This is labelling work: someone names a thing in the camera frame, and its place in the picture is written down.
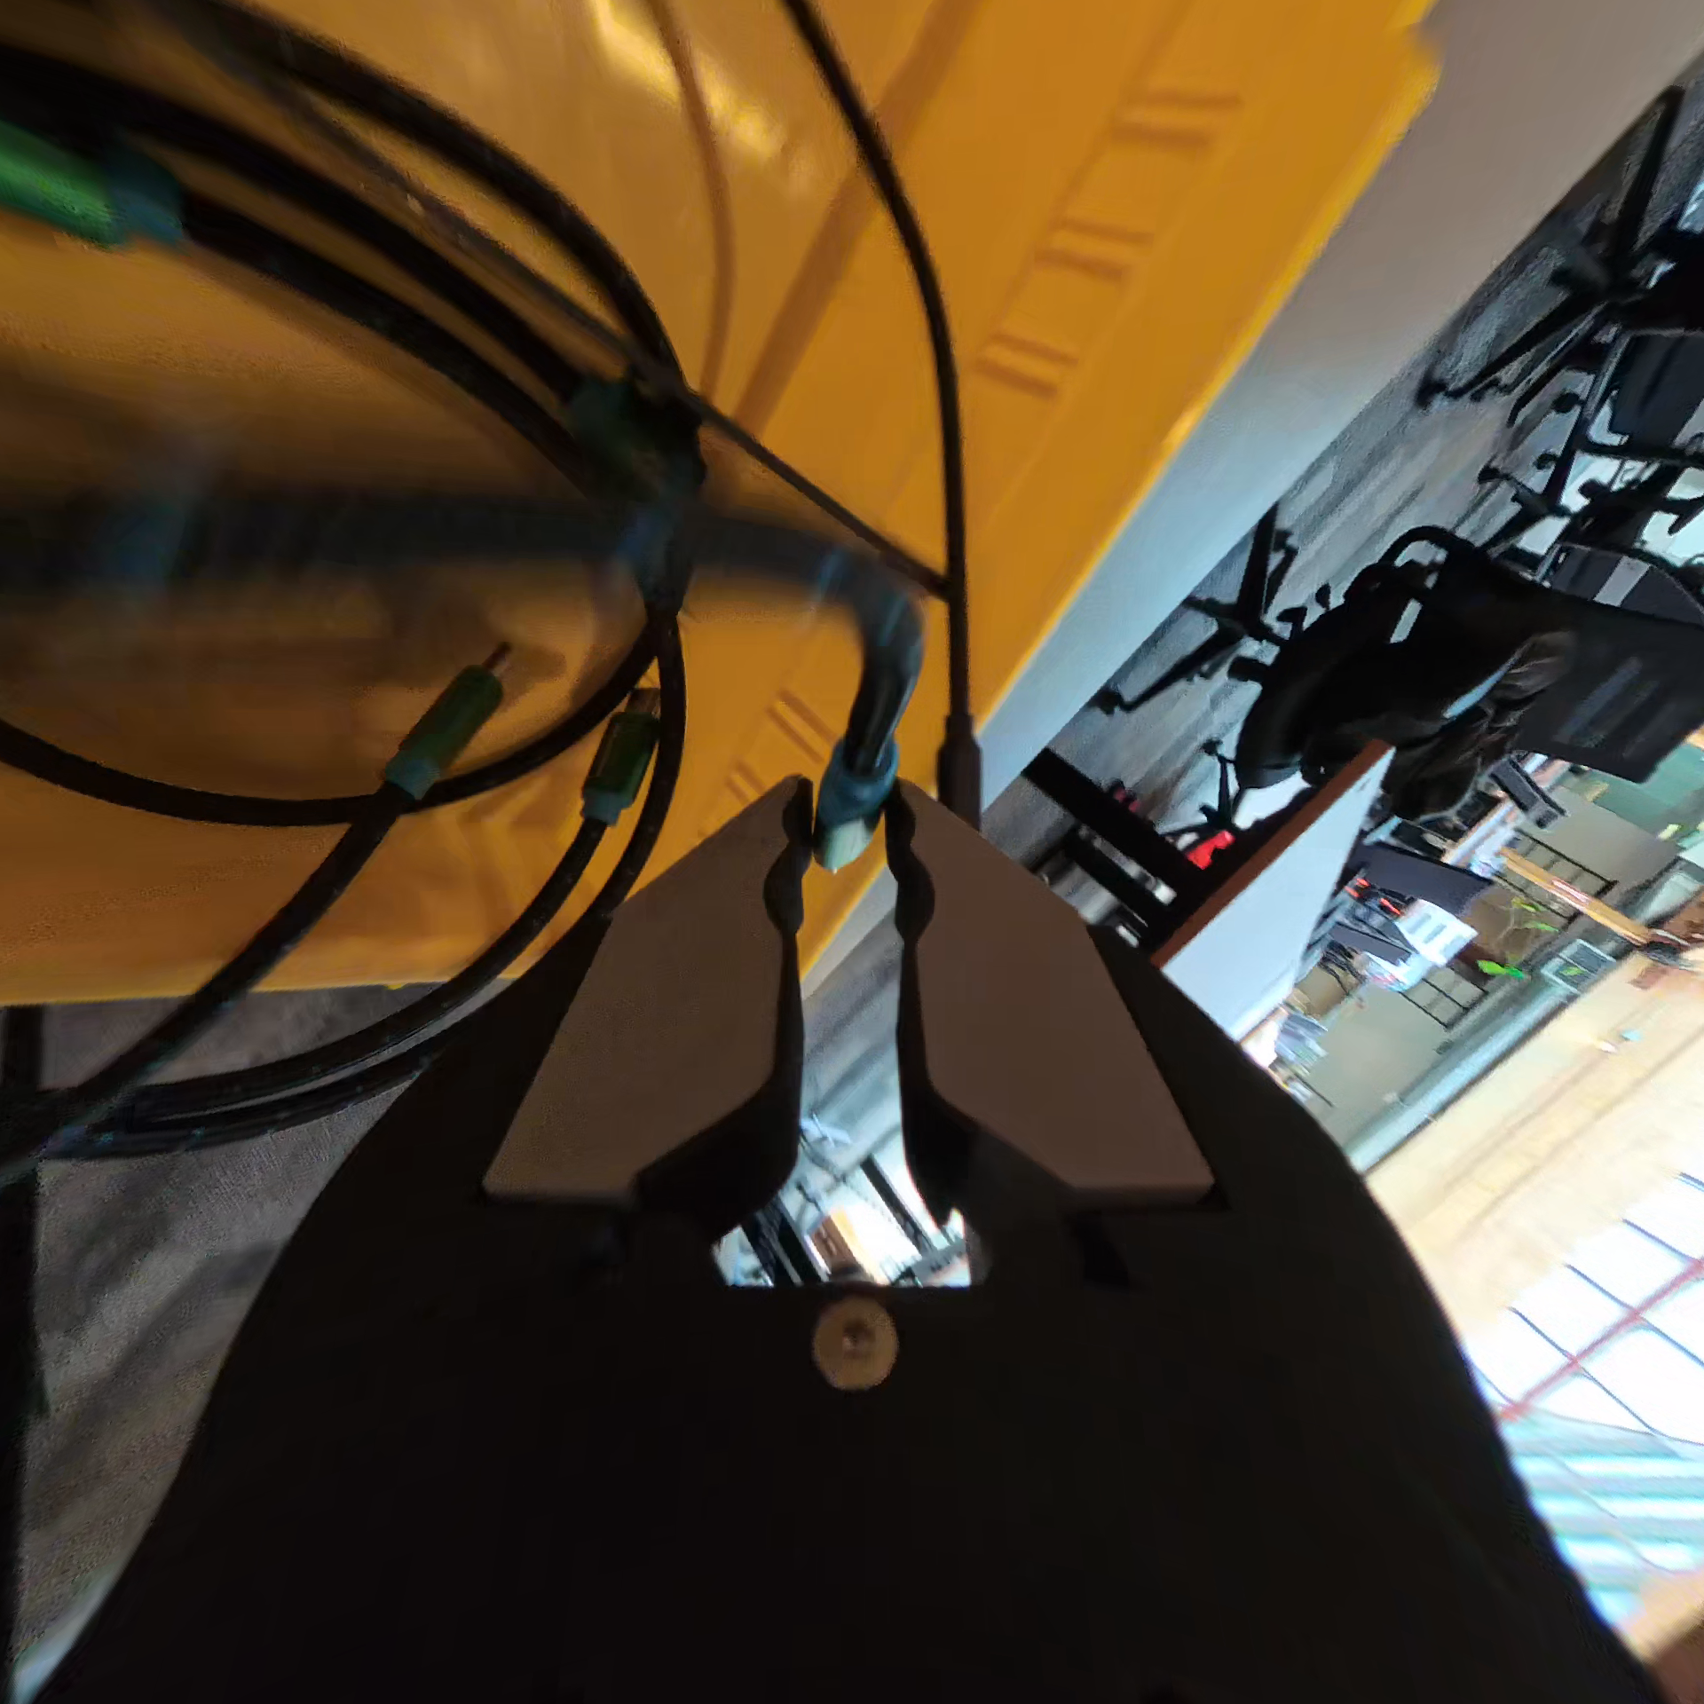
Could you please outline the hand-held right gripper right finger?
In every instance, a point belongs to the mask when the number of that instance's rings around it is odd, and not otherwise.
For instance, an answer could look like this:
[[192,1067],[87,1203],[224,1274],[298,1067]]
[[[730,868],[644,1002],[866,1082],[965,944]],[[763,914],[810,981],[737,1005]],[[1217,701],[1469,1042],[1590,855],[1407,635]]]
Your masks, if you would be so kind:
[[1202,1203],[1211,1169],[1089,926],[918,784],[887,799],[906,1153],[928,1203]]

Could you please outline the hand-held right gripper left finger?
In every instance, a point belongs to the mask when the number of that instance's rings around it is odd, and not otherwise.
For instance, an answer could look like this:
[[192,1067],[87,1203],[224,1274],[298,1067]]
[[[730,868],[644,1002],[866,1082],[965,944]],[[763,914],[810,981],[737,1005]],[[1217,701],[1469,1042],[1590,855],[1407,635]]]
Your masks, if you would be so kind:
[[800,1149],[811,819],[811,783],[786,778],[619,907],[484,1177],[494,1201],[774,1201]]

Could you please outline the yellow plastic bin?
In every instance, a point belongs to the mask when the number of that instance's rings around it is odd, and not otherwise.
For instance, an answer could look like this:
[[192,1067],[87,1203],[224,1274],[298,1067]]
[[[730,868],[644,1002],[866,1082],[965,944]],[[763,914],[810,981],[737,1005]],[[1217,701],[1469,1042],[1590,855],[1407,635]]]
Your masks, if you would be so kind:
[[1006,697],[1428,99],[1428,3],[5,3],[5,1005],[185,995],[506,648],[273,990],[575,840],[681,561],[641,881]]

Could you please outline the wooden edged table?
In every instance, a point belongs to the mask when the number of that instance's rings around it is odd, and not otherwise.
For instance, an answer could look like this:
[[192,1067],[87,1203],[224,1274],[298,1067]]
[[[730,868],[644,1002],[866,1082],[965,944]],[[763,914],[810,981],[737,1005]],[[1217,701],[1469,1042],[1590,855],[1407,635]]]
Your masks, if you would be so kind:
[[1246,1039],[1299,979],[1392,759],[1374,741],[1241,834],[1207,872],[1205,901],[1153,949],[1153,965],[1228,1036]]

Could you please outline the row of black office chairs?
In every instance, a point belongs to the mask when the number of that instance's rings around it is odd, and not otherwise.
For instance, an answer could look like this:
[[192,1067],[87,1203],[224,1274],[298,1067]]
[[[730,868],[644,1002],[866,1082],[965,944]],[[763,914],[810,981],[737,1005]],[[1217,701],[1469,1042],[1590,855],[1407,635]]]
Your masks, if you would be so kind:
[[[1501,760],[1535,754],[1649,780],[1700,721],[1700,555],[1673,560],[1648,539],[1651,526],[1700,526],[1700,492],[1683,488],[1700,478],[1698,76],[1661,90],[1546,217],[1526,263],[1463,312],[1421,374],[1410,420],[1474,421],[1490,431],[1487,462],[1458,519],[1381,522],[1364,567],[1400,535],[1441,526],[1582,600],[1578,661],[1528,708]],[[1249,535],[1234,597],[1186,600],[1210,637],[1151,686],[1108,684],[1091,708],[1134,718],[1169,689],[1231,680],[1260,694],[1256,674],[1276,647],[1364,570],[1300,603],[1284,589],[1294,557],[1276,502]]]

